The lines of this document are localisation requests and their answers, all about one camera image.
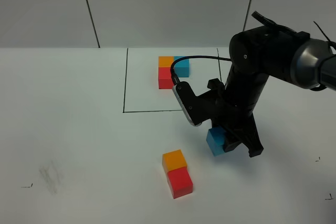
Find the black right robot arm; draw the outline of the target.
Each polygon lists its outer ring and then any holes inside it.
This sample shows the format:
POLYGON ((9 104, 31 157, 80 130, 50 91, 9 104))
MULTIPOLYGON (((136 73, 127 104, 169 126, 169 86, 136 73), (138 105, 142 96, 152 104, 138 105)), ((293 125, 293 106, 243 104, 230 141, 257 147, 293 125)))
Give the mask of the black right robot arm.
POLYGON ((212 79, 215 143, 220 153, 244 144, 260 155, 253 110, 269 77, 303 89, 335 89, 335 43, 286 28, 257 27, 235 35, 229 44, 231 68, 226 82, 212 79))

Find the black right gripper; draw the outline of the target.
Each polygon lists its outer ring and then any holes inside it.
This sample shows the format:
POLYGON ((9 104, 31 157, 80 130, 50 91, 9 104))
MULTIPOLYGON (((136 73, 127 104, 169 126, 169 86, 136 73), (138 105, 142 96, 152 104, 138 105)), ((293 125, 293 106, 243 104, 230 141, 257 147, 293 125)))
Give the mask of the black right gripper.
POLYGON ((208 118, 214 124, 226 127, 240 139, 225 132, 225 153, 233 151, 241 143, 248 148, 249 157, 263 152, 253 110, 267 80, 268 75, 265 73, 244 74, 232 69, 225 84, 217 78, 208 81, 207 87, 212 93, 212 107, 208 118))

